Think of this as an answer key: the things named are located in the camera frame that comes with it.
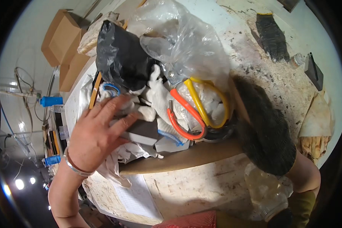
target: wall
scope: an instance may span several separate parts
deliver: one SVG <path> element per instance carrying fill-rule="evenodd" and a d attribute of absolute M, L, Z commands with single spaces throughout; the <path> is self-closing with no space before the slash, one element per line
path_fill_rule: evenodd
<path fill-rule="evenodd" d="M 54 15 L 59 9 L 72 9 L 73 17 L 79 19 L 84 16 L 85 11 L 94 3 L 95 0 L 33 0 L 20 16 L 14 26 L 3 52 L 0 56 L 0 89 L 9 92 L 18 92 L 15 87 L 14 68 L 19 69 L 19 75 L 28 83 L 39 90 L 42 96 L 47 93 L 53 68 L 48 64 L 40 48 Z M 111 3 L 112 0 L 99 0 L 95 9 L 87 16 L 86 20 L 93 20 L 100 10 Z M 21 82 L 23 90 L 28 90 Z M 53 84 L 52 94 L 58 93 L 58 78 Z M 14 133 L 31 132 L 31 122 L 27 110 L 24 107 L 21 97 L 0 94 L 3 110 L 8 118 L 9 124 Z M 25 134 L 27 142 L 32 142 L 31 156 L 43 155 L 43 136 L 41 132 L 42 121 L 35 117 L 34 102 L 35 97 L 28 98 L 29 106 L 33 117 L 33 134 Z M 37 104 L 36 111 L 38 116 L 43 119 L 44 108 Z M 10 133 L 3 116 L 1 117 L 1 135 Z M 4 137 L 0 137 L 0 146 L 4 147 Z M 7 152 L 11 157 L 20 158 L 25 156 L 13 138 L 6 140 Z"/>

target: white cloth rag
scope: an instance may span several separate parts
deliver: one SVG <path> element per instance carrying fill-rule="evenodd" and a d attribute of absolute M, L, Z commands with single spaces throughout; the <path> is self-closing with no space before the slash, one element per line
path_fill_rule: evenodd
<path fill-rule="evenodd" d="M 112 84 L 112 83 L 103 82 L 99 86 L 100 101 L 108 97 L 116 96 L 116 92 L 114 92 L 113 90 L 105 89 L 106 84 Z M 138 119 L 141 119 L 147 122 L 153 122 L 156 118 L 156 111 L 152 107 L 139 105 L 138 95 L 140 95 L 144 91 L 145 88 L 146 87 L 137 91 L 132 91 L 131 99 L 128 101 L 128 103 L 125 103 L 122 106 L 122 108 L 117 112 L 116 116 L 124 116 L 132 112 L 139 112 L 141 115 L 138 117 Z"/>
<path fill-rule="evenodd" d="M 157 79 L 160 75 L 160 67 L 153 65 L 153 72 L 148 81 L 149 88 L 146 88 L 141 94 L 141 97 L 151 103 L 151 107 L 155 109 L 159 117 L 157 117 L 158 133 L 160 135 L 169 137 L 175 140 L 177 145 L 183 145 L 187 142 L 187 139 L 182 137 L 171 125 L 171 121 L 167 115 L 167 108 L 169 107 L 169 101 L 173 100 L 173 105 L 176 100 L 171 96 L 170 92 L 164 87 L 162 79 Z M 187 122 L 175 112 L 177 122 L 186 131 L 189 130 Z"/>

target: white plastic bag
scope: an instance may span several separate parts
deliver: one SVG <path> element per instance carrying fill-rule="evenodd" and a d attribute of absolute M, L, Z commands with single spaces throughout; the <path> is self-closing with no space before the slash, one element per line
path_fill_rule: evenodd
<path fill-rule="evenodd" d="M 174 0 L 148 0 L 128 21 L 145 52 L 166 71 L 226 89 L 229 61 L 214 28 Z"/>

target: black work glove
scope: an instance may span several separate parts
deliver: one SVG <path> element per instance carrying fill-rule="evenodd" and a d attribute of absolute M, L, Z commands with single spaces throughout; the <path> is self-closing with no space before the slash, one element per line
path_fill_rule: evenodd
<path fill-rule="evenodd" d="M 289 61 L 285 35 L 276 24 L 272 14 L 257 14 L 256 27 L 263 49 L 271 56 L 271 60 L 273 62 Z"/>
<path fill-rule="evenodd" d="M 296 147 L 283 113 L 272 107 L 260 86 L 242 78 L 234 79 L 234 83 L 251 121 L 237 122 L 243 152 L 264 172 L 285 175 L 295 162 Z"/>

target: paper sheet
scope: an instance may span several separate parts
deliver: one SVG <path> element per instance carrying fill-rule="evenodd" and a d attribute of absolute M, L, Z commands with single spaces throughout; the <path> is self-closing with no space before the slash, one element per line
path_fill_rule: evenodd
<path fill-rule="evenodd" d="M 154 219 L 163 219 L 155 205 L 143 175 L 126 175 L 131 181 L 130 188 L 114 186 L 127 212 Z"/>

